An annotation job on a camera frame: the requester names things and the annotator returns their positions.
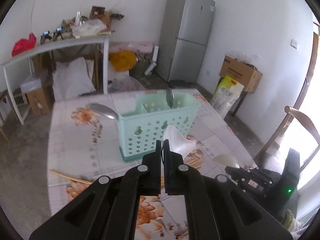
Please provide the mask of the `cardboard box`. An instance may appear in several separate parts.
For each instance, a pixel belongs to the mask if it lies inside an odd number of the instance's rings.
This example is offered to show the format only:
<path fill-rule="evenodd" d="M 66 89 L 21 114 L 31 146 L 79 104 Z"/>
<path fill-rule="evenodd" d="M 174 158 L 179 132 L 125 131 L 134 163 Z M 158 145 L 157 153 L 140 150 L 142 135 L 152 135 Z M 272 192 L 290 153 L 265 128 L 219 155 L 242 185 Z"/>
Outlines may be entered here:
<path fill-rule="evenodd" d="M 219 76 L 229 76 L 244 86 L 243 91 L 254 93 L 263 76 L 261 72 L 248 66 L 247 64 L 225 56 Z"/>

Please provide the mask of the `floral tablecloth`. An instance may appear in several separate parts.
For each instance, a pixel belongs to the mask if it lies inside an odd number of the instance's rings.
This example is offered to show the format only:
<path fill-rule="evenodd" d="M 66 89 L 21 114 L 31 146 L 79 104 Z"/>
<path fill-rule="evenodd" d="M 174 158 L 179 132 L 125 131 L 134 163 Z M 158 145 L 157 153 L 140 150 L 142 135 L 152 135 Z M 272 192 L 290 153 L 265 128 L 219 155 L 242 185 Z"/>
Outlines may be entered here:
<path fill-rule="evenodd" d="M 225 171 L 223 165 L 213 161 L 215 156 L 221 154 L 233 156 L 244 169 L 255 168 L 256 164 L 244 145 L 200 92 L 187 89 L 186 93 L 200 103 L 200 109 L 187 134 L 188 139 L 197 141 L 197 148 L 185 162 L 202 159 L 205 164 L 198 170 L 210 178 Z M 123 161 L 116 120 L 94 118 L 84 108 L 96 102 L 117 113 L 126 113 L 135 109 L 136 98 L 141 95 L 142 92 L 138 91 L 86 96 L 54 105 L 47 160 L 51 214 L 61 210 L 86 185 L 52 174 L 49 170 L 94 181 L 102 175 L 111 178 L 122 176 L 129 168 L 139 164 L 138 160 Z M 162 192 L 159 197 L 143 198 L 140 218 L 146 218 L 148 207 L 152 208 L 156 218 L 138 227 L 136 239 L 187 239 L 187 218 L 182 196 L 169 196 Z"/>

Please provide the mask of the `white ceramic soup spoon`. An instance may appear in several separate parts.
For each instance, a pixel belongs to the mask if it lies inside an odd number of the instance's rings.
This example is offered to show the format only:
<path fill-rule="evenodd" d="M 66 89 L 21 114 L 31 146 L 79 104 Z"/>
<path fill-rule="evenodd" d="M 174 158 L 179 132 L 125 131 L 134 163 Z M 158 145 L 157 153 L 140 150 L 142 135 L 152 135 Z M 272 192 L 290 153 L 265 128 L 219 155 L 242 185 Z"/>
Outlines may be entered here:
<path fill-rule="evenodd" d="M 186 139 L 173 125 L 168 126 L 164 131 L 163 141 L 166 140 L 169 142 L 170 150 L 180 154 L 183 159 L 185 159 L 189 153 L 197 148 L 195 139 Z"/>

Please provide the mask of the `red plastic bag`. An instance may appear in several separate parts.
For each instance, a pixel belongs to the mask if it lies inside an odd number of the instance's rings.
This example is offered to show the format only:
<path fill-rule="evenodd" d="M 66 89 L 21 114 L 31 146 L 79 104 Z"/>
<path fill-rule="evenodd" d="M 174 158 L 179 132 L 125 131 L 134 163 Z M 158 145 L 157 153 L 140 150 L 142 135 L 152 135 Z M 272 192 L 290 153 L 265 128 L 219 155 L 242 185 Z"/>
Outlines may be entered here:
<path fill-rule="evenodd" d="M 11 51 L 11 55 L 12 57 L 21 54 L 25 51 L 31 50 L 35 47 L 37 38 L 33 33 L 29 34 L 29 38 L 22 38 L 19 41 L 17 41 L 14 46 L 13 49 Z"/>

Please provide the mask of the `yellow green rice bag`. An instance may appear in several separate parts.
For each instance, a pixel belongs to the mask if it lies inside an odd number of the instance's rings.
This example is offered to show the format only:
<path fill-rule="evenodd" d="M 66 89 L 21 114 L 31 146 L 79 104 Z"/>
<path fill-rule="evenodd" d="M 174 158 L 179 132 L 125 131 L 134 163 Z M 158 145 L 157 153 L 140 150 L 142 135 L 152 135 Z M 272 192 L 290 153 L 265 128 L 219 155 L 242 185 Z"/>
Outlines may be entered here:
<path fill-rule="evenodd" d="M 210 105 L 222 119 L 226 117 L 233 104 L 240 97 L 243 88 L 241 83 L 228 75 L 219 82 Z"/>

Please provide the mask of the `mint green utensil caddy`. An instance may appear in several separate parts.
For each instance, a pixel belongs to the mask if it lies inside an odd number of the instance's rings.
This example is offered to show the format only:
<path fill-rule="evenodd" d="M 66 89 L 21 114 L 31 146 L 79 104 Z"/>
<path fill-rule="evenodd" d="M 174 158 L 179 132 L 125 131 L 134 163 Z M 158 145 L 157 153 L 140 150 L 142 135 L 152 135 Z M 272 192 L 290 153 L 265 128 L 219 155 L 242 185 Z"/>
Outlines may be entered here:
<path fill-rule="evenodd" d="M 136 98 L 134 111 L 118 115 L 120 152 L 125 162 L 151 153 L 156 141 L 163 140 L 168 126 L 175 126 L 185 136 L 189 133 L 200 103 L 190 94 L 175 92 L 169 107 L 166 93 L 145 94 Z"/>

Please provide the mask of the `yellow plastic bag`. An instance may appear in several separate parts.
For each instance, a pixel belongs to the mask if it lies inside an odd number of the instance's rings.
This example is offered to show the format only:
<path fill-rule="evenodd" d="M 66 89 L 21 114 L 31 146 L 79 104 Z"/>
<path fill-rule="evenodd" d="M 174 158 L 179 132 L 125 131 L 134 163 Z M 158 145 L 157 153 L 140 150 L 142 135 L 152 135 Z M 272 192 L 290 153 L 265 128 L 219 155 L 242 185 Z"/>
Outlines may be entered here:
<path fill-rule="evenodd" d="M 122 50 L 117 53 L 109 53 L 109 61 L 116 72 L 131 70 L 137 63 L 134 52 Z"/>

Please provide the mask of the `white sack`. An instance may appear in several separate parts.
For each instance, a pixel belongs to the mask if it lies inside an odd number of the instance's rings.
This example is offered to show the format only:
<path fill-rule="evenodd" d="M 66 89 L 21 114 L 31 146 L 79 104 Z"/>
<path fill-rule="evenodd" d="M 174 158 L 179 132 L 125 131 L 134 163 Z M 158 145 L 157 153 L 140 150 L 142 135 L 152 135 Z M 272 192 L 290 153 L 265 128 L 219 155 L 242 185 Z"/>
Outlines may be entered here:
<path fill-rule="evenodd" d="M 94 61 L 78 57 L 70 62 L 56 61 L 53 72 L 53 92 L 55 101 L 77 98 L 95 92 L 93 85 Z"/>

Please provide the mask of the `silver refrigerator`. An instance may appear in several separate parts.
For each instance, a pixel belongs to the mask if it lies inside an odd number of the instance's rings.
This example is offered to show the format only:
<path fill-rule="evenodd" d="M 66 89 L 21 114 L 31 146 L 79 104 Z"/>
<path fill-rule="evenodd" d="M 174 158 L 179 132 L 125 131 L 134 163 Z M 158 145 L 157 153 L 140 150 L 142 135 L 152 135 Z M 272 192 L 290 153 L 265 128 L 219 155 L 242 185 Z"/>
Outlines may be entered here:
<path fill-rule="evenodd" d="M 167 0 L 155 68 L 163 80 L 197 81 L 214 9 L 214 0 Z"/>

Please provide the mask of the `wooden chair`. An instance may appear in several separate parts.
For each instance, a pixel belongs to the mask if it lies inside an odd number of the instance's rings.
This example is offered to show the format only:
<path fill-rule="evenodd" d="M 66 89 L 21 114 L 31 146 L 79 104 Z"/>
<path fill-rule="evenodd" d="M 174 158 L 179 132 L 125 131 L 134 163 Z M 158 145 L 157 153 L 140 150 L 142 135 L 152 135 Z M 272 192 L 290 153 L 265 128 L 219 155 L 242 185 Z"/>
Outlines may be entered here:
<path fill-rule="evenodd" d="M 316 154 L 319 151 L 319 132 L 317 131 L 317 128 L 315 127 L 314 123 L 311 121 L 311 119 L 304 114 L 303 112 L 290 107 L 285 106 L 284 111 L 286 113 L 285 118 L 282 120 L 276 131 L 272 134 L 270 139 L 267 141 L 267 143 L 263 146 L 263 148 L 260 150 L 260 152 L 255 157 L 255 162 L 258 166 L 261 166 L 263 164 L 263 157 L 266 151 L 272 146 L 272 144 L 276 141 L 277 137 L 280 137 L 280 134 L 285 129 L 285 126 L 289 123 L 290 118 L 296 119 L 300 126 L 302 126 L 305 129 L 305 132 L 302 132 L 302 129 L 298 129 L 296 127 L 293 129 L 289 135 L 291 135 L 291 144 L 293 146 L 297 146 L 299 143 L 300 149 L 302 149 L 302 143 L 307 144 L 307 148 L 310 148 L 310 140 L 311 137 L 313 137 L 315 143 L 317 143 L 317 147 L 313 150 L 313 152 L 304 160 L 303 165 L 300 167 L 300 172 L 302 172 L 312 161 L 312 159 L 316 156 Z"/>

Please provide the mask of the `metal spoon in caddy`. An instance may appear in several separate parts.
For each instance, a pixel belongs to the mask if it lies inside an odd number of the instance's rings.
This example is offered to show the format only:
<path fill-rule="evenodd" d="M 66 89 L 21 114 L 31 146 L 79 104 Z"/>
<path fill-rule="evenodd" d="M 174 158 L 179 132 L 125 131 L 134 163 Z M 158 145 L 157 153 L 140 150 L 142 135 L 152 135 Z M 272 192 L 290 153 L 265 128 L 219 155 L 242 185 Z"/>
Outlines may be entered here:
<path fill-rule="evenodd" d="M 166 101 L 167 101 L 168 106 L 170 108 L 172 108 L 173 104 L 174 104 L 174 93 L 171 88 L 168 88 L 166 90 Z"/>

